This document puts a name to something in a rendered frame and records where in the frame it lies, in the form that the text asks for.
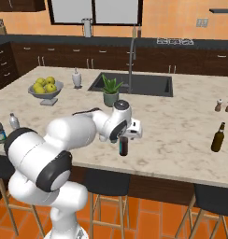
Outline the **clear plastic bottle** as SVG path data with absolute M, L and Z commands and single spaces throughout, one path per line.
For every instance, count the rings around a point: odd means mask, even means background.
M 13 113 L 10 114 L 9 123 L 13 130 L 20 128 L 19 120 L 15 117 L 15 115 Z

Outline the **dark wood cupboard run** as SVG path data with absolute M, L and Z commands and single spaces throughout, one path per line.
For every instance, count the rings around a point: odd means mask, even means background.
M 128 71 L 130 45 L 0 39 L 0 90 L 38 66 Z M 133 71 L 228 77 L 228 49 L 135 46 Z

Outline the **grey fruit bowl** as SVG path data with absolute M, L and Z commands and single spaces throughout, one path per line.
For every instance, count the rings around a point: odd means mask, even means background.
M 32 94 L 35 98 L 41 99 L 40 104 L 42 104 L 42 105 L 54 105 L 58 101 L 56 96 L 60 93 L 64 84 L 63 84 L 63 82 L 56 81 L 55 85 L 56 85 L 57 90 L 53 91 L 53 92 L 35 93 L 32 86 L 30 86 L 28 88 L 28 92 L 30 94 Z

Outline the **black framed window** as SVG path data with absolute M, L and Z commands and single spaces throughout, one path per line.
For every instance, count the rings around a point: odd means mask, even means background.
M 78 25 L 92 19 L 94 25 L 142 24 L 143 0 L 47 0 L 50 22 Z

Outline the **olive brown glass bottle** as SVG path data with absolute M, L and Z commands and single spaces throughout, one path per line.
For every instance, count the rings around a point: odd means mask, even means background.
M 219 130 L 214 135 L 214 138 L 211 144 L 211 150 L 214 152 L 219 152 L 221 149 L 221 145 L 224 139 L 224 128 L 225 128 L 225 123 L 223 122 Z

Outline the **white soap dispenser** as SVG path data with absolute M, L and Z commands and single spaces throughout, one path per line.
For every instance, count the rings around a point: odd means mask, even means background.
M 72 80 L 74 83 L 75 89 L 81 88 L 81 73 L 78 72 L 78 69 L 75 69 L 75 72 L 72 74 Z

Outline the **grey paper towel holder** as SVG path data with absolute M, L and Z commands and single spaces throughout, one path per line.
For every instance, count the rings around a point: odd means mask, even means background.
M 81 20 L 82 32 L 85 37 L 93 36 L 93 20 L 91 18 L 84 18 Z

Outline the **dark wood wall cupboard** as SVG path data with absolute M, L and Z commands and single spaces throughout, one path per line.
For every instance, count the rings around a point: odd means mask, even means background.
M 44 0 L 0 0 L 0 12 L 38 12 L 45 9 Z

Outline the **brown utensil holder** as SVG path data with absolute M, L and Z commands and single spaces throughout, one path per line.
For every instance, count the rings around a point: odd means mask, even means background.
M 0 19 L 0 34 L 5 35 L 7 33 L 6 26 L 4 24 L 4 20 Z

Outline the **grey sink tap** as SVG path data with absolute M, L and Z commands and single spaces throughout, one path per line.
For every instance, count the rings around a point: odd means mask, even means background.
M 133 60 L 136 59 L 136 46 L 135 46 L 136 38 L 132 38 L 131 45 L 130 45 L 130 54 L 129 54 L 129 75 L 128 75 L 128 93 L 131 94 L 132 92 L 132 70 L 133 70 Z

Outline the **dark brown glass bottle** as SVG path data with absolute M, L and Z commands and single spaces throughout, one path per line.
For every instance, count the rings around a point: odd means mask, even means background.
M 127 137 L 122 136 L 120 138 L 119 149 L 120 149 L 121 156 L 126 156 L 128 154 L 128 138 Z

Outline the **dark wall shelf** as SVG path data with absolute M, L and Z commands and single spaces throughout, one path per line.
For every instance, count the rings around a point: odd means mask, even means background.
M 228 14 L 228 9 L 224 8 L 210 8 L 209 11 L 213 14 Z

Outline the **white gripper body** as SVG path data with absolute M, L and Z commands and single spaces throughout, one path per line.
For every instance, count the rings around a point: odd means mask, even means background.
M 123 136 L 127 138 L 141 138 L 142 137 L 142 127 L 140 125 L 131 125 L 129 128 L 126 129 Z

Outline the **white dish rack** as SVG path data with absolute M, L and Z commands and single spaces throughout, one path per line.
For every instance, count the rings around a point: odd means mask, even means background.
M 157 38 L 156 43 L 159 45 L 183 45 L 193 46 L 194 42 L 189 38 Z

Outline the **green plant in grey pot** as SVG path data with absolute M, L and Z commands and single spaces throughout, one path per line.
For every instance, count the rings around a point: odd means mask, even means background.
M 104 82 L 104 104 L 108 107 L 112 107 L 113 104 L 119 100 L 119 89 L 122 85 L 122 82 L 117 83 L 116 79 L 107 79 L 105 75 L 102 75 L 102 79 Z

